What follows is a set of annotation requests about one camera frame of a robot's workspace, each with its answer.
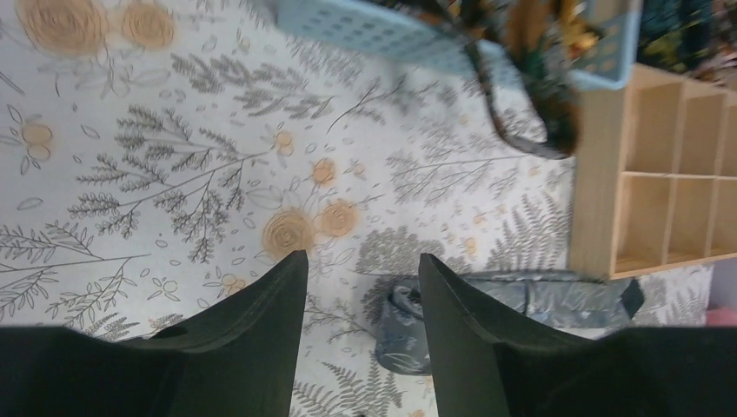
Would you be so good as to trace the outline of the light blue plastic basket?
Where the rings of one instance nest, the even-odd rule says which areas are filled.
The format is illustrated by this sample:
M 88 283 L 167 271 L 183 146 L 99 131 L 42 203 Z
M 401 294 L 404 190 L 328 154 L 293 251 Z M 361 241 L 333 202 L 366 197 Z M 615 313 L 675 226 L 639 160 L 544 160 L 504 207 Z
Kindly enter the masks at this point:
M 617 90 L 630 77 L 641 2 L 587 1 L 584 16 L 607 35 L 573 64 L 568 78 L 579 90 Z M 281 1 L 277 27 L 344 49 L 472 77 L 461 46 L 412 17 L 367 1 Z

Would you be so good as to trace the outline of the floral tablecloth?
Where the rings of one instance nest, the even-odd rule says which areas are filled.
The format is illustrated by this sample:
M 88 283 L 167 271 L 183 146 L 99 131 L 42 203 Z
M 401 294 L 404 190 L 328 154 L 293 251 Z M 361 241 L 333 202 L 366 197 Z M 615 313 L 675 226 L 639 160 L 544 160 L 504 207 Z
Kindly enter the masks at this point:
M 301 416 L 433 416 L 376 363 L 383 273 L 533 251 L 570 164 L 494 139 L 446 77 L 291 40 L 237 2 L 1 4 L 1 321 L 152 334 L 309 252 Z

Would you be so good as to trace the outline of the wooden compartment tray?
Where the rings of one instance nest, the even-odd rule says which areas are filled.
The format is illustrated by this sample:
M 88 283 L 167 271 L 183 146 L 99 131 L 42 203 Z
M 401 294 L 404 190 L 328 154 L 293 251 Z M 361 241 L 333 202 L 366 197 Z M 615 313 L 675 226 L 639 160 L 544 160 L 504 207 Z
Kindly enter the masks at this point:
M 636 64 L 582 108 L 571 269 L 622 279 L 735 257 L 735 88 Z

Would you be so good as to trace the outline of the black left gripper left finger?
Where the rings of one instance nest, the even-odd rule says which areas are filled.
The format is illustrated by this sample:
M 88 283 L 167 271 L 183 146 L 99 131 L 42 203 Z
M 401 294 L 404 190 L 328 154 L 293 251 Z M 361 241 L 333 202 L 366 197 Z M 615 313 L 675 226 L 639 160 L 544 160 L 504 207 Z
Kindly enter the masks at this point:
M 64 327 L 1 330 L 4 416 L 286 416 L 308 286 L 307 254 L 144 339 Z

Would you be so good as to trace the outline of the pink cloth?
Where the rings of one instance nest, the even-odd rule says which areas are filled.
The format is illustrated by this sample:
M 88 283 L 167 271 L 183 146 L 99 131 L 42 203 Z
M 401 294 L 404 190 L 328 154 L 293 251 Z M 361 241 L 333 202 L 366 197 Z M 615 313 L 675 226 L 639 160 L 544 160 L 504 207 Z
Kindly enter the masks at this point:
M 737 313 L 729 307 L 709 309 L 706 318 L 707 327 L 737 327 Z

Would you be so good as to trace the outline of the rolled navy blue tie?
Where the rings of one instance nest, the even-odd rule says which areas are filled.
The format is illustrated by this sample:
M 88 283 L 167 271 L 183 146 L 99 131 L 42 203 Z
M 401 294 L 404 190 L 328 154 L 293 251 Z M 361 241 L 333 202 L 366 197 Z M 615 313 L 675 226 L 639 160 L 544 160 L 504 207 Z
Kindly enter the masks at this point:
M 736 2 L 644 1 L 636 61 L 704 82 L 733 81 L 736 78 Z

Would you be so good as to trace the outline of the orange floral tie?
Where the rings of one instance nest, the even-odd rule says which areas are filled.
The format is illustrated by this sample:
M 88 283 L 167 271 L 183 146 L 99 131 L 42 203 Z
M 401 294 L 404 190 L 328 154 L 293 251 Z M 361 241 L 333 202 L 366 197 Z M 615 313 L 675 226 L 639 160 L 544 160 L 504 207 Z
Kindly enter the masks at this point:
M 521 152 L 550 160 L 572 156 L 580 134 L 579 95 L 569 79 L 563 30 L 574 1 L 390 1 L 388 6 L 460 44 L 485 97 L 499 138 Z M 536 142 L 508 130 L 495 107 L 491 62 L 481 42 L 502 47 L 545 130 Z

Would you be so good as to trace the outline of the grey leaf pattern tie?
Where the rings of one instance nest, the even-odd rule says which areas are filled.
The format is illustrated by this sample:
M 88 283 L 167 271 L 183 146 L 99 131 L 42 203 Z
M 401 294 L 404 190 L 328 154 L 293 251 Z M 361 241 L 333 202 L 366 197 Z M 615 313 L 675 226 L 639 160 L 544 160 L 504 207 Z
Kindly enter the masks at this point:
M 491 271 L 461 278 L 516 312 L 572 334 L 626 326 L 645 302 L 635 279 L 606 283 L 567 270 Z M 431 373 L 418 277 L 396 276 L 385 290 L 375 358 L 396 374 Z

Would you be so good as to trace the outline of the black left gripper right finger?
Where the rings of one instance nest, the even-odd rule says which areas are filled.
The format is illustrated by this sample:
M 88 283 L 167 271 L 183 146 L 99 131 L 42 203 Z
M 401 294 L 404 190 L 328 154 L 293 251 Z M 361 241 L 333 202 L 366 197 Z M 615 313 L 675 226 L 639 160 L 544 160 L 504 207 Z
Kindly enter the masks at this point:
M 422 255 L 441 416 L 733 416 L 736 331 L 624 328 L 589 340 L 524 316 Z

